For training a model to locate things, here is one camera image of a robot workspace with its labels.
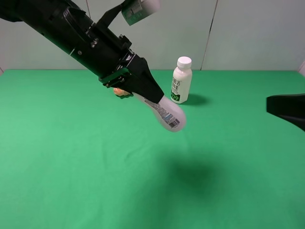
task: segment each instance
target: white bottle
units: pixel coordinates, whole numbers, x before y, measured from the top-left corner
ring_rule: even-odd
[[[172,82],[172,100],[181,104],[189,97],[191,81],[192,81],[192,60],[183,56],[178,59],[177,68],[173,72]]]
[[[186,117],[183,110],[167,97],[163,96],[158,104],[147,100],[143,96],[133,93],[141,102],[148,105],[153,111],[159,123],[167,130],[178,132],[182,130],[186,124]]]

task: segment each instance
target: black object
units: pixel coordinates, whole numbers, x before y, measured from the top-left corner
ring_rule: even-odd
[[[270,96],[267,98],[267,112],[305,131],[305,94]]]
[[[95,73],[104,86],[159,103],[164,93],[147,61],[131,51],[127,37],[117,37],[108,28],[132,1],[107,11],[97,23],[71,0],[0,0],[0,17],[24,21]]]

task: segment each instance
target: bottle cap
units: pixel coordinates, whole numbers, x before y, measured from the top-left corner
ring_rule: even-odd
[[[192,66],[192,59],[186,56],[180,57],[177,66],[181,69],[189,69]]]

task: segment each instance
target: green tabletop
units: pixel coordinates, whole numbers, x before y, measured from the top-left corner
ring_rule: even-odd
[[[6,71],[0,229],[303,229],[305,133],[265,101],[304,91],[297,72],[196,71],[171,133],[89,71]]]

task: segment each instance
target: barcode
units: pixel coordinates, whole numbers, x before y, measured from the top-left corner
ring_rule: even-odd
[[[179,125],[179,124],[180,124],[180,122],[179,122],[178,119],[176,119],[176,120],[173,121],[172,123],[169,123],[169,125],[170,125],[171,128],[174,128],[175,126],[177,126],[177,125]]]

